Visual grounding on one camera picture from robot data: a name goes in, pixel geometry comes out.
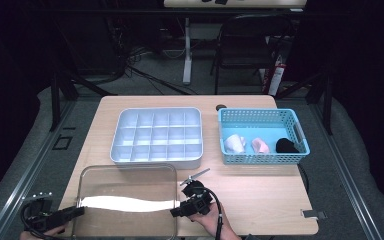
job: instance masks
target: blue plastic basket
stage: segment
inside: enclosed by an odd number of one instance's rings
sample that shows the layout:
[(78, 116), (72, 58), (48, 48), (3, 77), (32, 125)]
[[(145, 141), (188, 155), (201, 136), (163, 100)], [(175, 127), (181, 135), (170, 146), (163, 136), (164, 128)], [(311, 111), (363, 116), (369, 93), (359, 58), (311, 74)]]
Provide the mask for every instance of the blue plastic basket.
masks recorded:
[[(222, 108), (218, 111), (220, 146), (225, 164), (298, 164), (310, 153), (307, 140), (292, 109)], [(245, 152), (231, 153), (224, 141), (233, 134), (245, 138)], [(252, 140), (261, 138), (270, 153), (255, 153)], [(294, 142), (299, 153), (277, 153), (281, 138)]]

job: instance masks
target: table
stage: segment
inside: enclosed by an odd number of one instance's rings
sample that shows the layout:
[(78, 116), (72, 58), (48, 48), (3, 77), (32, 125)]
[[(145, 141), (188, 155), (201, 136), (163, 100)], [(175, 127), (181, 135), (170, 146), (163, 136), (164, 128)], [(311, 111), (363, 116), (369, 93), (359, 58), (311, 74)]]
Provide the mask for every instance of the table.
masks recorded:
[[(216, 4), (215, 1), (202, 2), (201, 0), (164, 0), (164, 6), (167, 8), (303, 8), (307, 0), (229, 0), (226, 5)], [(189, 18), (185, 21), (185, 67), (183, 70), (183, 84), (189, 85), (192, 72), (192, 54), (191, 54), (191, 25)]]
[[(227, 107), (276, 108), (271, 96), (108, 96), (102, 98), (68, 183), (60, 209), (76, 202), (80, 174), (92, 165), (111, 165), (110, 149), (119, 114), (126, 108), (196, 107), (202, 115), (204, 151), (201, 166), (178, 170), (180, 184), (189, 175), (211, 170), (199, 180), (223, 203), (232, 227), (239, 235), (311, 235), (318, 231), (315, 219), (304, 218), (311, 210), (296, 165), (224, 165), (219, 144), (218, 104)], [(178, 195), (184, 186), (178, 186)], [(207, 236), (187, 218), (178, 218), (178, 236)]]

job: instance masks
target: transparent container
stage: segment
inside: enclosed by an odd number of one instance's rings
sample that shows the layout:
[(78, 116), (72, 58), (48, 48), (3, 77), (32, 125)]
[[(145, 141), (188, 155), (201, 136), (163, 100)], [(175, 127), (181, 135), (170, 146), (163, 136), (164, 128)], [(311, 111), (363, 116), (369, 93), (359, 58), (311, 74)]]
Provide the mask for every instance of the transparent container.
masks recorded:
[(91, 166), (80, 177), (73, 237), (173, 239), (176, 169), (169, 164)]
[(116, 164), (169, 163), (195, 169), (203, 152), (196, 108), (130, 108), (121, 112), (111, 146)]

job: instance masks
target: metal bracket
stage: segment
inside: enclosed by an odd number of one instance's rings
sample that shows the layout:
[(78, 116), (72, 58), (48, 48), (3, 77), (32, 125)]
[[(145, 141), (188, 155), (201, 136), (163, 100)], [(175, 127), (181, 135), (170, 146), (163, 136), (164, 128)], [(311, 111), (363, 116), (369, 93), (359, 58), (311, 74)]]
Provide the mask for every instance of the metal bracket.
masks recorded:
[(317, 212), (316, 210), (301, 210), (301, 214), (305, 218), (314, 218), (316, 220), (323, 220), (327, 218), (324, 211)]

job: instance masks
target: human hand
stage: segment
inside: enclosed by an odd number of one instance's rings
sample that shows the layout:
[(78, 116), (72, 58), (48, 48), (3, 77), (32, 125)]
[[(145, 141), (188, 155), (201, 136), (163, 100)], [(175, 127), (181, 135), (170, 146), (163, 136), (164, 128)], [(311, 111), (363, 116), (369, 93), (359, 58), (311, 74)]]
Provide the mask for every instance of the human hand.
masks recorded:
[[(196, 213), (189, 216), (188, 218), (193, 222), (197, 222), (201, 224), (211, 236), (215, 237), (217, 233), (217, 222), (219, 217), (217, 203), (215, 202), (211, 203), (209, 208), (210, 208), (210, 212), (207, 215)], [(223, 214), (223, 226), (221, 228), (220, 239), (221, 240), (241, 239), (238, 235), (236, 235), (236, 233), (233, 231), (232, 227), (230, 226), (229, 219), (227, 218), (227, 215), (224, 211), (222, 204), (221, 204), (221, 211)]]
[[(54, 236), (59, 232), (63, 231), (66, 227), (67, 227), (67, 223), (62, 226), (53, 228), (47, 232), (44, 232), (43, 234), (47, 236)], [(33, 236), (29, 231), (24, 231), (20, 234), (20, 240), (39, 240), (39, 239), (40, 238)]]

